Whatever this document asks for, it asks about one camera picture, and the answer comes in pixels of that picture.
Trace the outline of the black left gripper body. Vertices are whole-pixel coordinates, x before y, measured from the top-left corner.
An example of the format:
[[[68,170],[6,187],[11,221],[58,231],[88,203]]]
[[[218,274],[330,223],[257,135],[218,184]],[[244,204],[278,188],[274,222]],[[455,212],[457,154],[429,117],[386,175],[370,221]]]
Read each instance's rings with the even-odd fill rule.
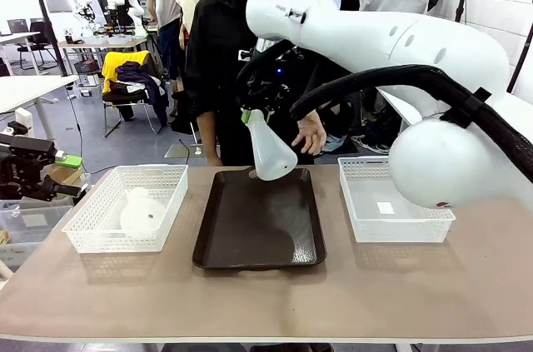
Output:
[[[11,147],[1,151],[1,199],[21,200],[22,171],[26,161]]]

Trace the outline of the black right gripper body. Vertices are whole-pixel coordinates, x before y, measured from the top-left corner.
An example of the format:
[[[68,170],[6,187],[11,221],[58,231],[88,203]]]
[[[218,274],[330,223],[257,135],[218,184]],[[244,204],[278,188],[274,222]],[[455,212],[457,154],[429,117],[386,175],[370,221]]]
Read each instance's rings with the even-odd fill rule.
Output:
[[[241,73],[237,77],[237,90],[237,101],[241,109],[262,113],[280,110],[291,93],[282,72]]]

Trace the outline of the person's left hand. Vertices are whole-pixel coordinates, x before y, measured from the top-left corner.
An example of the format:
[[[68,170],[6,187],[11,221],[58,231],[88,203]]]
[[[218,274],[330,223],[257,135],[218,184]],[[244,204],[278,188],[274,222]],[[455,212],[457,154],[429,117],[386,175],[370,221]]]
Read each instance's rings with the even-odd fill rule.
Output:
[[[317,156],[326,145],[326,131],[316,110],[297,122],[298,133],[292,142],[301,154]]]

